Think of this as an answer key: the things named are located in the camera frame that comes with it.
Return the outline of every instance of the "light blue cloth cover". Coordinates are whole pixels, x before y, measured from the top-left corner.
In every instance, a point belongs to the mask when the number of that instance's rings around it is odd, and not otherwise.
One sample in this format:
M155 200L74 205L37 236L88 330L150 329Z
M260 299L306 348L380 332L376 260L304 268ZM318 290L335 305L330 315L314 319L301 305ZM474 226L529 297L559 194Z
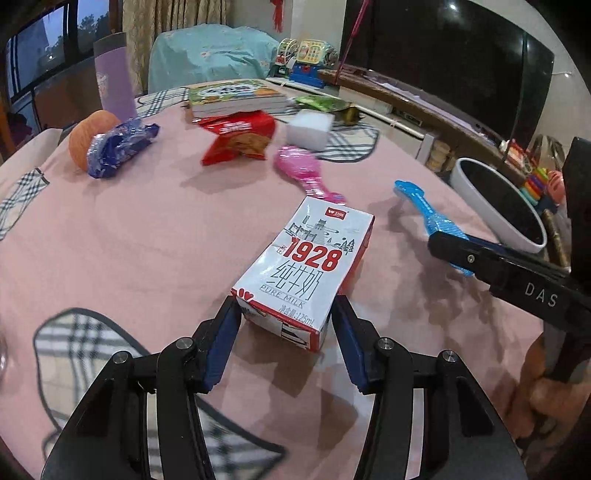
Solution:
M202 24L158 35L148 93L215 80L266 78L279 42L250 27Z

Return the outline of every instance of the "blue hairbrush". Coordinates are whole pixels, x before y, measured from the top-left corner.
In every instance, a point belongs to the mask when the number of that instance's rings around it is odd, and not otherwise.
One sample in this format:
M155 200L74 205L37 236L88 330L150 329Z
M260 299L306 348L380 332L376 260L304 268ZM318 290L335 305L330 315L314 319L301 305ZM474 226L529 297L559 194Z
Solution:
M409 199L414 203L418 211L423 214L425 228L429 236L435 232L444 232L469 240L468 236L462 232L455 223L446 216L435 211L429 202L425 200L425 192L414 183L410 181L396 180L396 182L394 182L394 193ZM474 273L465 268L456 265L452 265L452 267L457 268L467 277L474 275Z

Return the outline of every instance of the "pink tablecloth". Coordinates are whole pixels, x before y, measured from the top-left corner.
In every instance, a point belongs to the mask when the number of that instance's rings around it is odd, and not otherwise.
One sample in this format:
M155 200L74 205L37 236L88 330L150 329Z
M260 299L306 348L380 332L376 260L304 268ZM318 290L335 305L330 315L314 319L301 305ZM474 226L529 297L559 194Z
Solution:
M217 311L303 198L270 161L202 167L213 136L187 125L179 106L150 120L162 127L154 145L112 180L76 171L67 142L59 146L42 167L50 185L0 243L0 322L10 348L0 436L36 478L41 440L52 430L37 392L36 328L66 308L84 307L159 351ZM394 180L417 183L467 233L491 239L488 229L384 137L360 163L322 167L326 184L349 206L375 215L350 296L358 315L411 351L457 351L502 410L540 321L432 258L422 218L392 193ZM373 398L350 384L334 332L312 355L243 325L223 380L206 401L287 449L270 478L350 479Z

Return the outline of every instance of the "green snack bag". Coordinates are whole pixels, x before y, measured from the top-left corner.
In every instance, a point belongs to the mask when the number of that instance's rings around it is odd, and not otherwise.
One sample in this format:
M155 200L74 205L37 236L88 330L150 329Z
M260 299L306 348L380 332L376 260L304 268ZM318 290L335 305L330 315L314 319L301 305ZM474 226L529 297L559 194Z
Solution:
M338 112L351 106L351 102L324 95L304 95L296 97L295 102L300 105L312 107L315 110L320 110L324 113Z
M337 119L345 125L356 125L361 116L359 110L351 102L340 98L327 97L325 95L304 95L296 97L298 105L313 108L324 113L335 113Z

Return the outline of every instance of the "cushion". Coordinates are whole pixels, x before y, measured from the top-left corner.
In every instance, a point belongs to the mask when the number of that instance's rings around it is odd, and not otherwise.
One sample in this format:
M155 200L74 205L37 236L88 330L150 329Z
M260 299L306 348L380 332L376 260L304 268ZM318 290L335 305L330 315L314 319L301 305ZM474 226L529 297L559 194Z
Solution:
M44 130L0 166L0 201L6 198L18 179L49 158L60 141L60 135L59 128Z
M150 54L148 93L201 82L266 78L278 45L249 27L202 24L161 33Z

